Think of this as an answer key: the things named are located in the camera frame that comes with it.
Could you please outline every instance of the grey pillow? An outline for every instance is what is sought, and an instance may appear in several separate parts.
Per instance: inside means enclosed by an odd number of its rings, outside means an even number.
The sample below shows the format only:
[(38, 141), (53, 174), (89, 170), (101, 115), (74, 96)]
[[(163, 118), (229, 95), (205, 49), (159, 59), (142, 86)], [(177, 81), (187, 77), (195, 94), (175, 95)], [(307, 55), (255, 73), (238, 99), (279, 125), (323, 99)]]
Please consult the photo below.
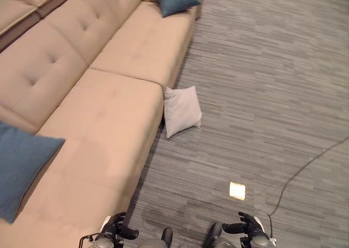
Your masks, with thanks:
[(0, 121), (0, 217), (13, 223), (24, 194), (65, 140), (35, 136)]
[(195, 86), (165, 91), (165, 124), (167, 138), (192, 126), (201, 125), (202, 112)]

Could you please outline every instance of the striped carpet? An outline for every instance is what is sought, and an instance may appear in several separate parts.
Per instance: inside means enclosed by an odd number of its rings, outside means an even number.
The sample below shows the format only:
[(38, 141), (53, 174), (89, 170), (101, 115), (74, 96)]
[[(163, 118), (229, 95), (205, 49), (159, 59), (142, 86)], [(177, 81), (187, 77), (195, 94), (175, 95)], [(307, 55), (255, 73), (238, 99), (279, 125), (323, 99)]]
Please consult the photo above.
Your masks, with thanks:
[[(160, 129), (129, 209), (140, 237), (174, 230), (198, 248), (214, 221), (267, 213), (284, 183), (349, 134), (348, 0), (204, 0), (178, 88), (195, 85), (201, 128)], [(349, 143), (290, 183), (273, 215), (278, 247), (349, 247)], [(246, 200), (228, 196), (230, 181)]]

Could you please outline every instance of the small square light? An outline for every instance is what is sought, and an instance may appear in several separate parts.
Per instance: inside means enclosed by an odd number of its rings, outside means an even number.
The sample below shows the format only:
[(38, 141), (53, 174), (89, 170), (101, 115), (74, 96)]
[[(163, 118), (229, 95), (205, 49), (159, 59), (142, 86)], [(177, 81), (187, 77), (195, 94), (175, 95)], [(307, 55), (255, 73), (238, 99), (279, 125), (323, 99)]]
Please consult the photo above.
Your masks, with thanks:
[(245, 200), (246, 186), (230, 182), (229, 195), (239, 200)]

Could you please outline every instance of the white throw pillow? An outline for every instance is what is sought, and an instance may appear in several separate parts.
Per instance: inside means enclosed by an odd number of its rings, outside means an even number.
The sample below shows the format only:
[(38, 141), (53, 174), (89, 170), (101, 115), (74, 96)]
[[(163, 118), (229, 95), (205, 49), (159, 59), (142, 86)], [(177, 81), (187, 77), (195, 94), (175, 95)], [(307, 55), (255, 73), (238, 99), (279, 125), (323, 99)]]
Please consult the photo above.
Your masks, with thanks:
[(186, 128), (200, 126), (201, 116), (195, 86), (176, 90), (166, 87), (165, 124), (167, 138)]

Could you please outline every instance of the beige sofa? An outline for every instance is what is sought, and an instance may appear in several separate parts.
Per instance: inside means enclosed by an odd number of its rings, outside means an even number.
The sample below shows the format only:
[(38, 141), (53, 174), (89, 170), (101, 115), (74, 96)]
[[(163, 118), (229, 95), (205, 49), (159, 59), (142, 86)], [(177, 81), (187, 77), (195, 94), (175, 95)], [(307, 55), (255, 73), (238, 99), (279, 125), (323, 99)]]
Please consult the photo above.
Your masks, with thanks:
[(196, 8), (162, 18), (145, 0), (2, 4), (0, 120), (66, 142), (15, 222), (0, 219), (0, 247), (77, 247), (128, 208)]

